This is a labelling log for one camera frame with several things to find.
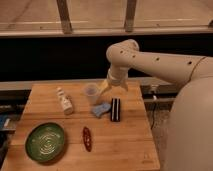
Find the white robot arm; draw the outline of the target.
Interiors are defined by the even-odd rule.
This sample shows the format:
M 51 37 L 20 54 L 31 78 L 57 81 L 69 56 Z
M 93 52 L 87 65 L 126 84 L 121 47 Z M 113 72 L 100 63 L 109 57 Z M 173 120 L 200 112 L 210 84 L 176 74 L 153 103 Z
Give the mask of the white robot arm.
M 109 46 L 106 92 L 126 88 L 128 70 L 135 69 L 180 88 L 174 100 L 164 171 L 213 171 L 213 57 L 142 52 L 128 39 Z

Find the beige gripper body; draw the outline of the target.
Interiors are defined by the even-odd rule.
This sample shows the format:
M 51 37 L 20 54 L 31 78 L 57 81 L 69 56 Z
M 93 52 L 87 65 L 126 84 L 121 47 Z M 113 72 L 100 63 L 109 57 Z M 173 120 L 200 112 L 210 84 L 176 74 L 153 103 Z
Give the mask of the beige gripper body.
M 101 99 L 102 95 L 111 90 L 113 87 L 121 87 L 124 90 L 128 90 L 126 79 L 106 78 L 99 86 L 98 99 Z

